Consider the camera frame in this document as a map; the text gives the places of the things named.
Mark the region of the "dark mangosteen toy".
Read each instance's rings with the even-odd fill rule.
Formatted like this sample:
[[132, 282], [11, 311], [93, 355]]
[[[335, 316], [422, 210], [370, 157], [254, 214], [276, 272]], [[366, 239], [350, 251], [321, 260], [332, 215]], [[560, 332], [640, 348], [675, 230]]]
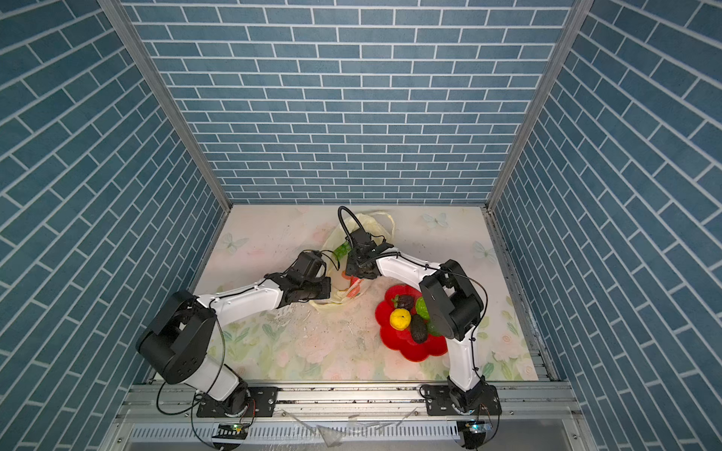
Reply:
[[394, 298], [394, 306], [412, 312], [416, 306], [416, 298], [413, 295], [402, 294]]

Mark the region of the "dark green avocado toy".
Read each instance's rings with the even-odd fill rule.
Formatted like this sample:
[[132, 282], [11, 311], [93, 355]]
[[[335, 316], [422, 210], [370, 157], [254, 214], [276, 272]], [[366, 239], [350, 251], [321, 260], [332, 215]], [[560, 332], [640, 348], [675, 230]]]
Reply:
[[439, 330], [430, 321], [427, 323], [427, 329], [428, 329], [428, 333], [431, 336], [442, 336], [442, 334], [439, 332]]

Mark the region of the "red flower-shaped plastic plate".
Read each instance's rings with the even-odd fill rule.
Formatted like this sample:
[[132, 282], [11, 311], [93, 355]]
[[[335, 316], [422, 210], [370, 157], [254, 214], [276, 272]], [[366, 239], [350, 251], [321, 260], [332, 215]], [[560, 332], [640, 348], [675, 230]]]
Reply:
[[[375, 319], [381, 327], [380, 338], [382, 343], [392, 351], [398, 351], [406, 360], [410, 362], [423, 362], [431, 356], [438, 357], [447, 353], [447, 341], [443, 336], [431, 336], [423, 344], [417, 344], [411, 338], [409, 328], [399, 332], [394, 330], [389, 324], [389, 316], [396, 309], [394, 306], [394, 298], [402, 295], [413, 295], [416, 300], [423, 297], [421, 292], [408, 285], [396, 285], [385, 292], [384, 300], [378, 304], [375, 310]], [[412, 316], [417, 315], [415, 308], [411, 312]]]

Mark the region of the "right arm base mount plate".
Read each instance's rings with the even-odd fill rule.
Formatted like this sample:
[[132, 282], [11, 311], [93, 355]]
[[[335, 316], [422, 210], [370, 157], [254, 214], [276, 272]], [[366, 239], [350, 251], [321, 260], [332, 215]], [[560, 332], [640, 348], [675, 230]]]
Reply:
[[451, 381], [447, 385], [423, 384], [419, 394], [430, 416], [502, 414], [498, 389], [486, 381], [480, 381], [467, 391]]

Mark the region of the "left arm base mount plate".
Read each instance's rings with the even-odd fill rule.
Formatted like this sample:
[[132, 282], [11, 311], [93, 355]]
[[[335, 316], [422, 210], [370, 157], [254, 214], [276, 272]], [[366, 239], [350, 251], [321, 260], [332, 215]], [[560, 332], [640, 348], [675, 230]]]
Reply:
[[241, 386], [223, 401], [202, 394], [197, 406], [197, 417], [272, 417], [276, 409], [278, 392], [278, 388], [274, 386]]

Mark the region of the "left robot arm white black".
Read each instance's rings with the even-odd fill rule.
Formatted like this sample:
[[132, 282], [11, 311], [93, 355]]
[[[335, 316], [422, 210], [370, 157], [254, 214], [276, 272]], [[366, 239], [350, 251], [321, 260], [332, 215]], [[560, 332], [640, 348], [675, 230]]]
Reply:
[[275, 272], [256, 284], [216, 295], [172, 294], [137, 340], [138, 353], [169, 384], [187, 384], [225, 406], [246, 407], [247, 384], [208, 355], [214, 332], [230, 323], [294, 303], [330, 298], [331, 278]]

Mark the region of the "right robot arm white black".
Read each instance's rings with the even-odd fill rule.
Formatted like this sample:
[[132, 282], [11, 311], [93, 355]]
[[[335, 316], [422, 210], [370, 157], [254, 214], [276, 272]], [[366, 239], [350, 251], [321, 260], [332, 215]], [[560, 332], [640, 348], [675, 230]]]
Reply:
[[391, 277], [418, 289], [432, 324], [447, 340], [449, 384], [470, 392], [482, 383], [473, 347], [486, 302], [458, 262], [427, 262], [408, 257], [387, 242], [369, 242], [351, 247], [346, 274], [362, 279]]

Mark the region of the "yellow lemon toy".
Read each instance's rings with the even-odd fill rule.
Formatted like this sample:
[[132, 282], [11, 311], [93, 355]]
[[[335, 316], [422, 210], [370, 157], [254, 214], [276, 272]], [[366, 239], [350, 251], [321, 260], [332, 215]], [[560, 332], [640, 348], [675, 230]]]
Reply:
[[389, 316], [390, 326], [399, 332], [407, 330], [412, 322], [412, 314], [404, 308], [394, 309]]

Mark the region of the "green lime toy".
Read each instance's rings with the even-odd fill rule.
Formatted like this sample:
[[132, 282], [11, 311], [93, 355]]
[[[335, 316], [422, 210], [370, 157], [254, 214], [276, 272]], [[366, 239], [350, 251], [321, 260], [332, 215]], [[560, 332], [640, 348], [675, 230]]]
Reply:
[[419, 297], [416, 300], [415, 312], [417, 315], [419, 315], [419, 317], [421, 317], [421, 319], [424, 319], [424, 321], [429, 321], [431, 318], [428, 307], [423, 297]]

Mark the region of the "yellowish plastic fruit-print bag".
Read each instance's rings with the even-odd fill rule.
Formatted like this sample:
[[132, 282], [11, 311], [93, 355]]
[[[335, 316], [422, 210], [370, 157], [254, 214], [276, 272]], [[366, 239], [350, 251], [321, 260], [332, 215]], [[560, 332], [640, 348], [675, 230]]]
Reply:
[[396, 231], [393, 217], [383, 210], [378, 212], [357, 213], [357, 220], [351, 216], [343, 216], [342, 222], [328, 236], [323, 244], [323, 253], [331, 262], [327, 275], [331, 278], [330, 298], [308, 303], [319, 312], [341, 308], [363, 295], [372, 283], [364, 281], [356, 274], [357, 265], [353, 262], [352, 244], [348, 240], [345, 229], [353, 234], [362, 226], [375, 244], [380, 245], [383, 239], [391, 242]]

